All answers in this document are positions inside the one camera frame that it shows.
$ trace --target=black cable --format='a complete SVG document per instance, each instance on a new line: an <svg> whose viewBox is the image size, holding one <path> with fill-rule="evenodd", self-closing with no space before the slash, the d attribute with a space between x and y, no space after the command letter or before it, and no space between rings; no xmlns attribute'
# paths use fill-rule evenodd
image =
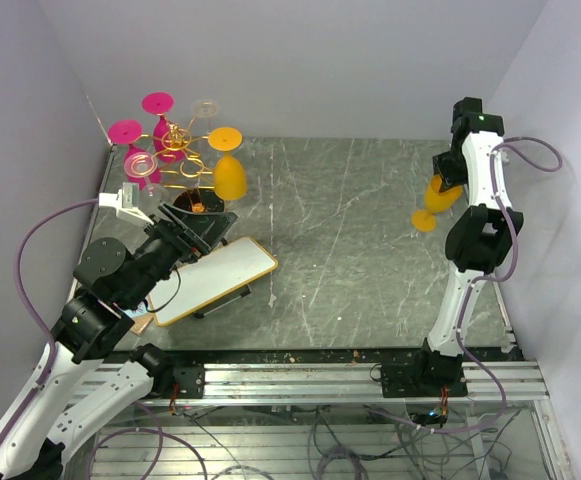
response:
<svg viewBox="0 0 581 480"><path fill-rule="evenodd" d="M215 410L208 412L206 415L209 415L210 413L213 413ZM230 455L230 458L232 458L232 460L234 461L234 463L236 463L235 466L232 467L228 467L225 470L222 470L221 472L219 472L217 475L215 475L214 477L212 477L212 480L216 480L219 477L223 477L224 475L227 475L228 473L231 473L234 470L239 469L242 473L244 473L246 470L249 470L251 472L254 472L258 475L261 475L262 477L266 478L267 480L274 480L274 478L267 472L264 472L263 470L259 470L258 468L254 468L254 467L250 467L248 465L242 465L239 460L237 460L237 458L232 454L232 452L230 451L230 449L228 447L226 447L223 443L221 443L221 441L215 437L212 432L208 431L206 428L203 427L203 425L201 425L197 419L191 417L190 415L184 413L183 414L184 417L186 417L188 420L190 420L191 422L193 422L197 427L199 427L201 430L203 430L207 435L209 435L215 442L217 442L217 444L223 448L226 452L228 452L228 455Z"/></svg>
<svg viewBox="0 0 581 480"><path fill-rule="evenodd" d="M419 465L419 462L415 460L410 451L405 447L406 442L403 441L403 436L401 434L401 428L403 428L403 426L399 424L396 425L396 427L397 427L397 437L399 438L399 443L403 446L403 451L406 452L408 459L410 460L412 465L414 465L414 467L417 469L417 472L419 472L419 474L421 475L422 480L427 480L426 474L423 472L423 470L421 470L421 465ZM411 441L416 441L417 435L418 432L415 433L414 438Z"/></svg>
<svg viewBox="0 0 581 480"><path fill-rule="evenodd" d="M179 270L175 269L174 273L177 274L177 290L174 292L174 295L172 295L172 297L170 298L170 300L168 300L166 303L164 303L163 305L161 305L159 308L155 309L155 310L150 310L148 309L148 304L147 304L147 300L144 300L144 302L146 303L146 311L148 313L159 313L161 310L163 310L164 308L166 308L168 305L170 305L170 302L172 302L172 300L174 300L174 297L177 296L177 294L179 293L179 289L181 288L181 274L179 273Z"/></svg>
<svg viewBox="0 0 581 480"><path fill-rule="evenodd" d="M211 415L211 414L213 414L214 412L217 412L217 411L219 411L219 410L223 410L224 408L226 408L226 407L215 407L215 408L213 408L212 410L210 410L209 412L206 412L206 413L204 413L203 415L199 415L198 417L196 417L194 414L193 414L193 415L188 415L188 416L189 416L189 417L191 417L191 418L194 418L194 419L195 419L195 420L198 422L198 421L199 421L199 420L201 420L202 418L205 418L205 417L207 417L208 415Z"/></svg>
<svg viewBox="0 0 581 480"><path fill-rule="evenodd" d="M332 428L330 427L330 424L328 423L328 421L321 416L321 414L319 413L318 415L315 416L315 431L314 431L314 435L313 435L313 441L314 441L314 446L317 449L317 451L319 452L319 454L321 454L321 456L325 456L327 455L326 453L324 453L321 448L319 447L319 445L317 444L317 429L319 427L319 422L322 422L325 427L328 429L328 431L330 432L330 436L332 436L333 440L335 441L335 443L339 446L344 446L339 439L337 438L337 436L335 435L334 431L332 430ZM374 462L375 460L381 460L383 458L400 458L399 455L391 455L394 452L397 452L399 450L403 449L403 445L399 445L397 447L393 447L390 450L387 450L381 454L378 455L371 455L371 454L362 454L362 453L356 453L356 455L359 457L360 460L363 460L364 462Z"/></svg>
<svg viewBox="0 0 581 480"><path fill-rule="evenodd" d="M501 435L503 435L503 432L505 431L505 429L508 427L508 425L510 425L513 420L515 418L517 418L519 416L519 414L521 414L521 412L523 411L523 409L519 409L517 410L509 419L508 421L503 425L503 427L501 427L501 430L499 430L499 432L497 433L497 435L494 437L494 439L492 440L492 445L490 446L490 448L488 448L488 450L486 451L486 453L484 453L483 455L481 455L480 457L475 457L472 460L470 460L468 463L466 463L465 465L463 465L461 468L459 468L456 472L454 472L452 474L452 476L450 478L448 478L448 480L452 480L461 470L463 470L464 468L469 467L470 465L472 465L474 462L476 462L477 460L481 460L483 458L486 458L488 455L490 455L490 453L492 452L492 450L494 449L494 446L499 443L499 438L501 438ZM483 467L485 467L486 462L483 462L483 465L481 465L481 469L479 471L479 476L478 478L481 478L481 474L483 473Z"/></svg>
<svg viewBox="0 0 581 480"><path fill-rule="evenodd" d="M379 376L379 378L373 377L372 376L372 372L374 372L374 369L377 367L380 367L381 364L380 363L375 363L372 368L370 369L370 378L372 379L373 382L377 382L377 383L381 383L381 376Z"/></svg>
<svg viewBox="0 0 581 480"><path fill-rule="evenodd" d="M272 475L270 475L269 473L264 472L263 470L259 470L258 468L249 467L248 465L234 465L232 467L228 467L217 473L214 477L212 477L211 480L216 480L217 478L223 477L224 475L228 475L229 473L232 473L235 470L241 470L242 472L244 470L247 470L256 473L257 475L261 475L263 478L266 478L267 480L274 480L274 477L272 477Z"/></svg>

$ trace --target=gray table surface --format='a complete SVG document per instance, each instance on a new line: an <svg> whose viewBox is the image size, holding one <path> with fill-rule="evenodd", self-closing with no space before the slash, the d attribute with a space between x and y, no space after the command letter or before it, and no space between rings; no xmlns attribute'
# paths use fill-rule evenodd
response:
<svg viewBox="0 0 581 480"><path fill-rule="evenodd" d="M466 205L461 199L439 215L432 233L410 223L423 204L431 158L446 146L244 139L235 156L246 168L249 192L229 203L239 219L226 238L252 236L279 260L278 269L253 282L250 296L205 319L153 324L141 337L128 333L117 349L147 342L177 350L420 346L446 288L445 235ZM124 155L125 147L113 149L104 191L116 192L124 181ZM92 232L92 239L105 236L130 251L145 240L110 210L98 213ZM467 343L508 343L492 285L478 299Z"/></svg>

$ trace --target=white wall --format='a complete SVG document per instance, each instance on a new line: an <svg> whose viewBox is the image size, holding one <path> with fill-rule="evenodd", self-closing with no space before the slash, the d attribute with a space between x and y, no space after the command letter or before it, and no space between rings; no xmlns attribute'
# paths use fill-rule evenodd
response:
<svg viewBox="0 0 581 480"><path fill-rule="evenodd" d="M545 0L40 0L106 127L170 91L248 135L448 138Z"/></svg>
<svg viewBox="0 0 581 480"><path fill-rule="evenodd" d="M0 0L0 417L44 342L15 291L15 251L38 220L94 197L106 150L37 3ZM23 279L49 324L67 299L87 214L73 212L52 222L25 252Z"/></svg>
<svg viewBox="0 0 581 480"><path fill-rule="evenodd" d="M508 134L544 138L568 164L553 176L520 161L508 168L526 224L519 269L503 293L526 355L539 359L581 478L581 1L548 2L488 109L504 116Z"/></svg>

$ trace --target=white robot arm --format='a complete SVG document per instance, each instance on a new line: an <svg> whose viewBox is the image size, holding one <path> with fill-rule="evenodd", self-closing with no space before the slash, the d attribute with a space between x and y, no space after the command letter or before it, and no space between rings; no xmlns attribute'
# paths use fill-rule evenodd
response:
<svg viewBox="0 0 581 480"><path fill-rule="evenodd" d="M503 119L484 114L481 100L465 98L454 106L453 138L450 150L433 159L435 174L442 178L442 189L468 186L468 208L448 233L445 246L449 260L448 286L437 321L424 341L415 369L415 381L450 387L460 381L463 351L456 332L463 315L461 338L470 325L472 310L484 282L475 279L491 275L501 265L512 239L498 196L507 210L516 233L523 225L523 215L512 209L503 177L501 152L491 167L493 148L503 143ZM498 191L493 191L492 174ZM461 306L469 293L465 310Z"/></svg>
<svg viewBox="0 0 581 480"><path fill-rule="evenodd" d="M46 346L32 376L0 420L0 480L57 480L78 448L121 410L176 383L173 365L154 345L135 351L115 379L66 410L89 372L96 370L134 325L124 313L169 277L177 262L209 254L236 220L234 213L191 214L161 205L166 219L147 217L138 188L101 194L99 205L144 227L148 240L134 254L114 238L92 242L74 276L81 284L52 328L56 356ZM51 373L40 375L48 361Z"/></svg>

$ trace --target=purple cable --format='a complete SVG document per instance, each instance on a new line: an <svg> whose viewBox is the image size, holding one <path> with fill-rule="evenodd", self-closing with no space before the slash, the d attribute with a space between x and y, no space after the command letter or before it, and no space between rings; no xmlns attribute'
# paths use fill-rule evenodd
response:
<svg viewBox="0 0 581 480"><path fill-rule="evenodd" d="M150 476L150 474L152 473L152 470L154 470L154 467L157 466L157 462L159 461L159 457L161 456L161 452L163 450L163 439L164 437L166 437L167 435L163 432L163 429L161 428L161 423L159 422L159 419L157 418L157 416L152 412L152 410L150 410L148 407L146 407L143 403L141 402L134 402L134 404L139 407L141 410L143 410L144 412L146 412L148 414L148 416L152 419L152 421L155 423L155 425L157 426L157 430L156 432L154 430L151 430L151 432L156 433L159 436L159 445L157 445L157 453L154 456L154 459L152 460L152 463L150 464L150 466L148 467L148 470L146 470L146 473L143 474L143 476L139 479L139 480L146 480L146 478L148 478ZM136 432L137 429L136 428L131 428L130 431L132 432ZM90 480L92 478L92 468L94 467L94 457L97 454L97 451L103 447L103 445L106 444L106 442L108 440L110 440L111 438L114 438L118 435L122 435L123 433L128 433L128 429L124 429L124 430L120 430L118 432L115 432L111 435L108 435L107 437L105 437L103 440L101 440L93 449L92 452L90 453L90 458L88 459L88 471L86 473L86 480ZM191 445L186 444L185 442L183 442L186 446L192 448Z"/></svg>
<svg viewBox="0 0 581 480"><path fill-rule="evenodd" d="M139 408L141 408L144 412L146 412L150 416L150 418L155 422L155 424L157 426L157 430L152 430L150 428L143 428L143 427L138 427L138 428L137 427L128 427L128 428L123 428L121 430L117 430L116 432L111 433L110 435L106 436L103 440L101 440L99 443L97 443L97 445L95 445L95 447L92 449L92 453L90 454L90 458L88 459L88 471L86 474L86 480L90 480L92 478L92 468L94 467L94 458L95 458L97 451L100 448L102 448L109 440L111 440L115 437L118 437L119 435L125 435L126 433L150 433L150 434L159 436L159 445L157 446L157 453L155 454L154 459L152 460L152 463L150 464L150 467L148 467L148 470L146 470L146 473L143 474L143 476L140 478L140 480L145 480L146 478L148 478L148 476L150 476L150 474L152 473L152 470L154 470L154 467L156 467L157 462L159 461L159 457L161 456L161 451L163 450L164 438L169 438L170 440L174 440L175 442L179 442L183 446L187 447L199 460L199 463L201 464L201 469L203 470L203 478L205 480L208 480L208 471L206 469L206 464L203 461L203 457L197 451L197 449L195 449L192 445L190 445L185 440L183 440L175 435L172 435L170 433L164 432L163 429L161 428L161 424L160 424L157 416L148 407L146 407L143 403L135 402L135 405L137 405Z"/></svg>
<svg viewBox="0 0 581 480"><path fill-rule="evenodd" d="M32 227L30 229L30 231L26 234L26 236L21 241L19 248L17 249L17 254L16 254L15 259L14 259L14 283L15 283L15 286L17 288L17 293L19 294L19 297L21 298L21 301L23 302L23 306L26 307L26 310L28 311L28 313L30 314L32 319L35 321L35 323L37 324L39 329L41 329L41 332L45 335L46 342L48 343L48 347L50 348L50 354L48 355L48 360L46 361L46 365L43 368L43 370L41 371L39 378L37 378L37 380L36 380L36 383L39 386L43 385L45 383L45 381L47 380L48 376L50 375L50 371L52 369L52 366L54 365L54 361L57 358L57 346L55 345L54 338L52 337L52 334L50 333L50 329L45 324L45 322L43 321L43 319L41 318L41 316L39 315L37 310L34 308L34 306L32 305L32 302L30 302L30 298L28 298L28 294L26 293L25 288L23 287L23 280L21 278L21 257L23 256L23 250L24 250L26 244L28 243L28 240L30 240L30 237L37 230L39 230L39 228L41 228L43 225L48 223L53 218L58 217L59 215L61 215L63 213L69 212L70 210L75 210L79 207L96 204L96 203L98 203L98 201L99 200L97 198L94 198L94 199L90 199L90 200L85 200L83 202L75 203L73 205L70 205L68 207L65 207L65 208L59 210L58 212L53 213L52 215L45 217L43 220L41 220L39 223L37 223L34 227ZM1 429L0 446L3 443L3 441L5 440L5 438L8 436L8 434L12 431L12 428L15 426L15 424L17 423L19 418L21 418L21 415L23 415L23 412L25 412L25 410L28 408L28 406L30 405L30 403L32 402L32 400L34 399L34 397L36 396L38 391L39 391L38 388L33 388L32 390L30 390L28 392L28 394L24 397L21 404L19 404L19 406L15 410L12 417L10 417L10 419L6 422L4 427Z"/></svg>
<svg viewBox="0 0 581 480"><path fill-rule="evenodd" d="M554 156L557 159L557 165L555 167L543 167L543 166L538 165L537 163L533 162L524 153L522 153L516 146L512 145L512 143L520 142L520 141L529 141L529 142L538 143L540 145L543 145L548 150L550 150L550 152L552 152L554 154ZM390 414L382 409L370 410L370 412L372 412L372 413L382 415L382 416L389 418L395 422L410 425L412 427L415 427L417 430L421 430L423 432L451 435L451 434L458 434L458 433L466 433L466 432L470 432L472 430L483 430L484 428L487 428L487 427L493 425L499 418L501 418L501 416L506 412L506 409L508 408L508 398L506 396L505 389L503 388L503 385L501 384L501 381L497 378L497 376L494 374L494 372L492 370L490 370L483 362L481 362L477 357L475 357L468 350L468 348L463 344L463 340L461 339L461 326L463 325L463 321L465 320L466 309L468 307L468 300L470 299L470 295L472 294L472 291L473 291L476 283L481 282L481 281L488 281L488 280L491 282L503 283L503 282L507 281L508 279L510 279L510 277L512 277L512 274L514 273L515 269L517 268L517 260L519 258L519 242L517 239L517 232L514 228L514 224L512 223L512 218L510 218L510 214L506 210L506 208L503 205L503 202L501 201L501 198L499 196L500 195L499 185L497 184L497 175L496 175L496 170L495 170L496 153L503 148L508 148L508 149L512 150L519 157L521 157L522 160L524 160L525 162L527 162L528 164L530 164L534 168L541 170L542 172L548 172L548 173L556 172L557 170L559 170L563 166L563 157L557 151L557 149L554 148L549 143L547 143L543 140L540 140L538 138L534 138L534 137L512 137L512 138L506 139L503 141L503 143L496 145L492 149L492 151L490 152L490 180L492 181L492 191L494 192L494 200L497 203L499 210L501 210L501 214L503 215L503 218L506 222L506 225L508 226L508 230L510 231L510 238L512 239L512 259L510 261L510 268L502 277L496 277L494 275L481 275L479 277L472 279L472 282L470 283L470 287L468 289L468 292L466 293L466 296L463 298L463 302L461 303L461 308L459 309L459 321L457 322L456 336L457 336L457 344L459 345L459 348L461 348L461 350L463 351L465 356L468 357L474 363L476 363L479 366L479 368L481 368L484 372L486 372L486 374L497 385L497 388L499 389L499 392L501 393L501 409L496 414L493 415L491 420L489 420L487 422L480 423L477 425L472 425L469 427L455 428L455 429L451 429L451 430L440 430L440 429L432 429L429 427L423 427L419 424L414 423L413 421L411 421L409 419L397 417L396 415L392 415L392 414Z"/></svg>

